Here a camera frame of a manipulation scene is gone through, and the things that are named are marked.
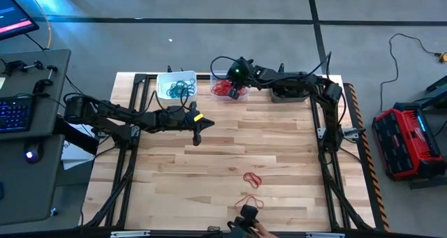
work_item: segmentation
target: rubber band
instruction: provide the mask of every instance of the rubber band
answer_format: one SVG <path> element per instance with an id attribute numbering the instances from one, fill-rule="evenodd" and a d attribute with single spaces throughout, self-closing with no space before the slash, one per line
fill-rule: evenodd
<path id="1" fill-rule="evenodd" d="M 196 80 L 191 78 L 189 81 L 190 84 L 187 84 L 183 80 L 172 83 L 170 85 L 170 89 L 166 91 L 166 95 L 171 98 L 180 98 L 180 96 L 186 98 L 187 96 L 194 95 L 196 93 L 196 86 L 194 85 L 196 83 Z"/>
<path id="2" fill-rule="evenodd" d="M 250 183 L 252 188 L 258 188 L 262 183 L 263 180 L 256 175 L 254 172 L 246 172 L 243 176 L 244 180 Z"/>
<path id="3" fill-rule="evenodd" d="M 231 82 L 228 80 L 218 80 L 216 84 L 211 88 L 211 93 L 217 96 L 228 96 L 229 91 L 232 89 Z M 240 89 L 238 94 L 243 96 L 248 93 L 247 88 Z"/>
<path id="4" fill-rule="evenodd" d="M 237 206 L 239 203 L 245 201 L 245 203 L 243 204 L 243 205 L 245 205 L 245 204 L 248 204 L 249 201 L 250 201 L 251 199 L 254 200 L 254 204 L 256 205 L 256 208 L 257 208 L 257 209 L 262 209 L 262 208 L 264 208 L 264 201 L 259 200 L 259 199 L 256 199 L 256 197 L 254 197 L 253 195 L 246 195 L 246 196 L 243 197 L 240 201 L 236 202 L 236 204 L 235 204 L 235 209 L 236 209 L 236 211 L 237 211 L 237 212 L 240 212 L 240 210 L 238 209 L 239 207 Z"/>

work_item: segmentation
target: gray floor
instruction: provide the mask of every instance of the gray floor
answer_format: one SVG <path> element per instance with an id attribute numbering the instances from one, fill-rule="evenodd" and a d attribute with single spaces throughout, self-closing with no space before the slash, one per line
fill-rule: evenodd
<path id="1" fill-rule="evenodd" d="M 32 0 L 18 0 L 32 15 L 39 9 Z M 45 12 L 58 16 L 144 18 L 311 19 L 308 0 L 39 0 Z M 447 0 L 316 0 L 321 20 L 440 21 Z M 30 33 L 45 44 L 47 30 Z M 165 71 L 184 68 L 209 70 L 219 55 L 254 58 L 257 64 L 286 71 L 309 70 L 318 62 L 312 25 L 256 24 L 95 24 L 52 23 L 52 48 L 69 48 L 69 77 L 85 93 L 109 98 L 118 71 Z M 379 114 L 379 84 L 394 78 L 389 38 L 398 32 L 419 37 L 426 48 L 447 50 L 446 27 L 322 26 L 325 51 L 333 52 L 330 72 L 355 85 L 364 122 Z M 396 101 L 419 98 L 425 87 L 445 75 L 447 65 L 424 53 L 414 41 L 395 38 L 394 53 L 400 78 L 384 87 L 384 108 Z M 0 42 L 0 53 L 38 50 L 24 36 Z M 228 62 L 216 68 L 226 68 Z M 98 87 L 101 80 L 105 85 Z M 443 115 L 430 117 L 433 131 Z M 447 146 L 438 140 L 441 149 Z M 391 182 L 383 173 L 374 140 L 370 137 L 391 230 L 445 237 L 447 186 L 410 191 L 407 183 Z M 43 223 L 0 227 L 0 232 L 73 227 L 78 222 L 85 184 L 61 187 L 57 198 L 63 214 Z"/>

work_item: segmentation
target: wooden table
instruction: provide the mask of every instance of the wooden table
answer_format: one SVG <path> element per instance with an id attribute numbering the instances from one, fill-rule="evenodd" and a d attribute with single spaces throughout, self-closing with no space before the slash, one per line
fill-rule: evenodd
<path id="1" fill-rule="evenodd" d="M 113 103 L 129 105 L 134 75 L 117 74 Z M 342 84 L 340 76 L 331 79 Z M 225 230 L 238 214 L 235 203 L 252 194 L 265 203 L 258 219 L 269 230 L 330 230 L 309 99 L 274 104 L 267 90 L 252 89 L 248 101 L 225 103 L 213 99 L 209 81 L 199 80 L 197 102 L 205 117 L 216 122 L 202 132 L 200 146 L 192 145 L 192 132 L 142 133 L 126 229 L 206 230 L 213 225 Z M 153 101 L 149 110 L 158 108 Z M 351 126 L 348 110 L 342 125 Z M 108 141 L 99 151 L 112 145 Z M 355 144 L 342 146 L 358 155 Z M 86 221 L 110 194 L 118 151 L 95 161 L 83 208 Z M 343 151 L 338 159 L 346 197 L 374 226 L 361 164 Z M 245 172 L 255 172 L 262 185 L 252 188 L 242 179 Z M 335 206 L 341 223 L 336 200 Z"/>

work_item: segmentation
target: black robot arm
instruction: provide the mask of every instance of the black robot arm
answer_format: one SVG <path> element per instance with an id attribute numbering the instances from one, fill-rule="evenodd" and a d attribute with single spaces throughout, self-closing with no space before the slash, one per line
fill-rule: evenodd
<path id="1" fill-rule="evenodd" d="M 261 89 L 289 88 L 305 90 L 323 109 L 325 133 L 320 142 L 325 151 L 338 151 L 343 140 L 343 130 L 338 123 L 338 102 L 342 88 L 333 81 L 307 73 L 278 73 L 275 70 L 253 66 L 253 60 L 237 59 L 227 73 L 233 89 L 229 96 L 237 99 L 243 87 Z"/>
<path id="2" fill-rule="evenodd" d="M 70 124 L 87 124 L 93 132 L 110 134 L 117 145 L 131 141 L 134 127 L 119 125 L 109 119 L 133 124 L 148 133 L 159 131 L 193 131 L 193 144 L 201 142 L 200 132 L 214 125 L 197 111 L 196 102 L 192 102 L 186 111 L 182 106 L 170 106 L 153 112 L 136 112 L 110 101 L 79 94 L 70 97 L 66 102 L 64 119 Z"/>

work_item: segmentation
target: red power station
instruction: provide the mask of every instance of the red power station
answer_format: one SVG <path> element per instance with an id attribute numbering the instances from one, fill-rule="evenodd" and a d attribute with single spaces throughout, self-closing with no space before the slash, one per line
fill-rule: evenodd
<path id="1" fill-rule="evenodd" d="M 396 103 L 372 122 L 386 174 L 393 180 L 428 179 L 447 164 L 417 103 Z"/>

